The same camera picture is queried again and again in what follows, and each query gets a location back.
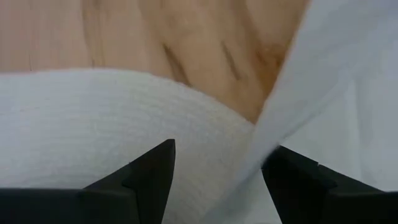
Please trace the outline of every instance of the paper towel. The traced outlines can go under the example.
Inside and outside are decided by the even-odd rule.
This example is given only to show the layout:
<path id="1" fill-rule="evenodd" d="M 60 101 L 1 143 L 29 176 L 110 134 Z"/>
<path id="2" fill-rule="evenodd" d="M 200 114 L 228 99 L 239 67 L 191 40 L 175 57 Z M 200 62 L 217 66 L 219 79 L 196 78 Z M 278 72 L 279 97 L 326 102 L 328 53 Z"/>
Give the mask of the paper towel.
<path id="1" fill-rule="evenodd" d="M 311 1 L 231 191 L 209 221 L 280 223 L 270 196 L 250 187 L 279 144 L 374 187 L 398 190 L 397 7 L 393 0 Z M 248 204 L 262 204 L 262 212 Z M 237 211 L 239 218 L 230 219 Z"/>
<path id="2" fill-rule="evenodd" d="M 0 187 L 82 188 L 168 138 L 175 174 L 164 223 L 197 223 L 229 184 L 253 125 L 147 73 L 0 76 Z"/>

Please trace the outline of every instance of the light wood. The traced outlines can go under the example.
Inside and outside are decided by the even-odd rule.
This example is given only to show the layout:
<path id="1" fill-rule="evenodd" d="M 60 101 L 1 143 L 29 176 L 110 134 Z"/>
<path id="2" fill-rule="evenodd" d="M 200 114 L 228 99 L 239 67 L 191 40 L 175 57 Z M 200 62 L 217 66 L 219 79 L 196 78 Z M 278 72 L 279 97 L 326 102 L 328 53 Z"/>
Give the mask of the light wood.
<path id="1" fill-rule="evenodd" d="M 307 0 L 0 0 L 0 72 L 151 72 L 256 122 Z"/>

